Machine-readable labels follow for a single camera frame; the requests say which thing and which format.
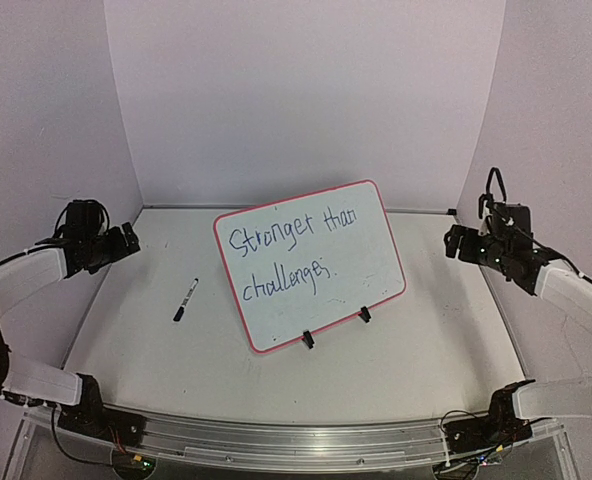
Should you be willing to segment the right black board clip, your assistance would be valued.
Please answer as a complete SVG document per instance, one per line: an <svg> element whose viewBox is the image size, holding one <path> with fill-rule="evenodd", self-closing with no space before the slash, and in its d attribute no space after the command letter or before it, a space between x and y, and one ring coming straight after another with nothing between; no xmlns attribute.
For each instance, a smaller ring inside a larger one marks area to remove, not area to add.
<svg viewBox="0 0 592 480"><path fill-rule="evenodd" d="M371 314L369 309L366 306L363 306L360 310L359 317L365 322L369 323L371 321Z"/></svg>

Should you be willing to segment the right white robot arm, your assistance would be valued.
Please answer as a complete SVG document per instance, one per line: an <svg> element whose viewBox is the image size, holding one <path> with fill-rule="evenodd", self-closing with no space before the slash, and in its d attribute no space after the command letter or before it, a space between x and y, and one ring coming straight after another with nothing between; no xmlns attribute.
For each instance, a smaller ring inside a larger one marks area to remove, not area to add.
<svg viewBox="0 0 592 480"><path fill-rule="evenodd" d="M484 194L478 229L453 226L444 237L446 255L501 274L527 294L561 311L592 336L592 279L561 253L531 235L530 210ZM541 418L592 419L592 379L522 380L492 394L474 438L503 442L526 436Z"/></svg>

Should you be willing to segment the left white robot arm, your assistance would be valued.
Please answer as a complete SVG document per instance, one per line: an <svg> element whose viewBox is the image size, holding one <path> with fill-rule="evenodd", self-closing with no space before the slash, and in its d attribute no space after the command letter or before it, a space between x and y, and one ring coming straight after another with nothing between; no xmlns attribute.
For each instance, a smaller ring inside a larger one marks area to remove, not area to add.
<svg viewBox="0 0 592 480"><path fill-rule="evenodd" d="M58 428L107 442L136 445L146 420L109 406L91 374L68 371L15 351L3 322L52 286L94 275L138 253L131 222L114 224L95 199L70 201L50 236L0 260L0 399L25 409L56 411Z"/></svg>

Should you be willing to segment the black board clip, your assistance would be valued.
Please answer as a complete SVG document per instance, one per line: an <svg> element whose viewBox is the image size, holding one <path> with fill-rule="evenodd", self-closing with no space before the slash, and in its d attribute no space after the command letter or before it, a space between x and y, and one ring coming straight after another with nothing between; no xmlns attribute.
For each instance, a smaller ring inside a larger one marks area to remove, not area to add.
<svg viewBox="0 0 592 480"><path fill-rule="evenodd" d="M310 331L306 330L303 332L303 338L302 338L303 342L305 343L305 345L307 346L308 349L313 349L315 342L313 339L313 336L311 334Z"/></svg>
<svg viewBox="0 0 592 480"><path fill-rule="evenodd" d="M363 306L360 310L359 317L365 322L369 323L371 321L371 314L369 309L366 306Z"/></svg>

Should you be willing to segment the aluminium front rail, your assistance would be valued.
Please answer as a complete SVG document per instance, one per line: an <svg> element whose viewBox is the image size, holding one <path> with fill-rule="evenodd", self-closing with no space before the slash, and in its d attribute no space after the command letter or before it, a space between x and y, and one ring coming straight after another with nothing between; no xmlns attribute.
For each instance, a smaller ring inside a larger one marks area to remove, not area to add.
<svg viewBox="0 0 592 480"><path fill-rule="evenodd" d="M576 479L564 426L542 420L529 433L456 452L454 415L363 425L272 425L123 410L136 424L120 437L59 428L48 408L25 414L7 479Z"/></svg>

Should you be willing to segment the left black board clip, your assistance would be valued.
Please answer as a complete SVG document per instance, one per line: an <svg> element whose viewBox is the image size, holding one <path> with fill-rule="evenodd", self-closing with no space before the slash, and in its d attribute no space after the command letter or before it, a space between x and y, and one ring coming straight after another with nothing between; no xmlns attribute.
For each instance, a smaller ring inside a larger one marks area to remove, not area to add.
<svg viewBox="0 0 592 480"><path fill-rule="evenodd" d="M303 342L305 343L305 345L307 346L308 349L313 349L315 342L313 339L313 336L311 334L310 331L306 330L303 332L303 338L302 338Z"/></svg>

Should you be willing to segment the white marker pen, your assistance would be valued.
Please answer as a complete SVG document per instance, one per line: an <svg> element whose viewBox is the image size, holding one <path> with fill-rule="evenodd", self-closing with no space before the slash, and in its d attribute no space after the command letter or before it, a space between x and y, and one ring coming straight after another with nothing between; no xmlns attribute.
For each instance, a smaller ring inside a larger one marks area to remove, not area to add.
<svg viewBox="0 0 592 480"><path fill-rule="evenodd" d="M186 307L187 307L189 301L191 300L198 284L199 284L199 279L194 278L186 295L184 296L183 300L181 301L181 304L179 305L179 307L173 317L174 322L180 322L181 319L183 318Z"/></svg>

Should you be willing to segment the pink framed whiteboard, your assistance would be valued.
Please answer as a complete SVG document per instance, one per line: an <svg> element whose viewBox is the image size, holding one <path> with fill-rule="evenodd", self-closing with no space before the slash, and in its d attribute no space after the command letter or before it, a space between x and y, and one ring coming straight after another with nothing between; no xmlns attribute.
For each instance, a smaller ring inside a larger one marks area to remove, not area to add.
<svg viewBox="0 0 592 480"><path fill-rule="evenodd" d="M268 354L407 289L377 184L362 180L218 216L213 231L251 349Z"/></svg>

